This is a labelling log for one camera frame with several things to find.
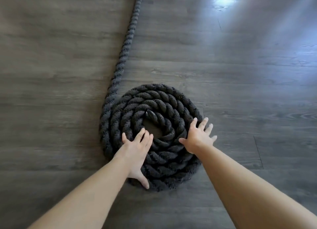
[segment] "person's right arm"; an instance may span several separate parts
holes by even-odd
[[[188,138],[179,141],[202,162],[215,190],[237,229],[316,229],[317,217],[299,203],[213,146],[212,124],[205,118]]]

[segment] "hand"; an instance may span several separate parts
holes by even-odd
[[[201,147],[212,146],[217,139],[216,135],[214,135],[212,138],[209,137],[213,128],[213,124],[209,124],[208,128],[204,131],[207,122],[208,118],[206,117],[197,128],[197,118],[194,118],[189,127],[187,139],[179,139],[179,142],[185,146],[189,153],[196,154],[196,151]]]
[[[134,141],[129,141],[125,133],[122,133],[123,145],[114,155],[115,157],[122,157],[127,162],[130,172],[128,177],[137,179],[143,187],[150,188],[149,182],[141,172],[141,167],[144,163],[145,157],[152,145],[153,134],[149,134],[144,128],[137,134]]]

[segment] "skin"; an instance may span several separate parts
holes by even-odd
[[[213,125],[205,130],[207,122],[208,118],[205,118],[196,127],[197,119],[194,118],[187,139],[180,138],[179,141],[202,161],[237,229],[317,229],[317,217],[313,213],[215,148],[213,143],[217,136],[209,137]],[[141,173],[141,166],[153,135],[142,129],[134,141],[129,141],[125,134],[122,134],[122,141],[123,146],[107,165],[29,228],[99,229],[126,178],[138,179],[148,189],[149,183]]]

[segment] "rope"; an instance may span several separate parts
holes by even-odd
[[[103,152],[108,159],[112,159],[122,146],[123,132],[129,140],[133,140],[143,127],[143,119],[160,127],[163,136],[153,140],[141,171],[149,180],[150,189],[161,191],[176,188],[197,171],[200,161],[195,155],[188,153],[178,139],[187,137],[194,117],[200,123],[202,116],[190,99],[174,87],[164,84],[141,85],[117,99],[141,1],[135,0],[134,3],[128,31],[102,107],[99,131]],[[133,185],[138,184],[134,179],[129,181]]]

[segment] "finger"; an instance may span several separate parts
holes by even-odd
[[[128,142],[129,140],[126,138],[125,133],[122,133],[122,142],[125,144],[126,142]]]
[[[190,128],[195,128],[196,124],[197,124],[197,118],[195,117],[193,121],[191,122]]]
[[[212,143],[214,143],[214,142],[216,141],[216,139],[217,139],[217,136],[216,136],[216,135],[214,135],[214,136],[211,138]]]
[[[179,141],[181,144],[183,144],[183,145],[185,145],[186,142],[187,142],[187,140],[186,140],[185,138],[180,138],[180,139],[178,139],[178,141]]]
[[[205,129],[207,122],[208,122],[208,117],[203,119],[203,121],[199,124],[198,128],[203,131]]]
[[[150,134],[149,134],[148,131],[145,131],[144,137],[143,137],[143,139],[142,139],[142,141],[141,141],[141,145],[142,145],[143,147],[145,147],[145,146],[147,145],[149,139],[150,139]]]
[[[146,179],[146,177],[142,174],[141,170],[138,172],[136,179],[142,184],[142,186],[145,189],[149,189],[149,181]]]
[[[150,150],[151,146],[152,146],[152,142],[153,142],[153,134],[150,135],[150,138],[145,146],[145,151],[146,153],[148,153],[148,151]]]
[[[137,134],[137,136],[135,137],[134,141],[135,142],[140,142],[142,139],[142,136],[145,133],[145,128],[142,128],[141,131]]]
[[[213,127],[214,127],[213,124],[209,124],[208,128],[205,130],[205,133],[206,133],[207,135],[210,135],[210,133],[211,133]]]

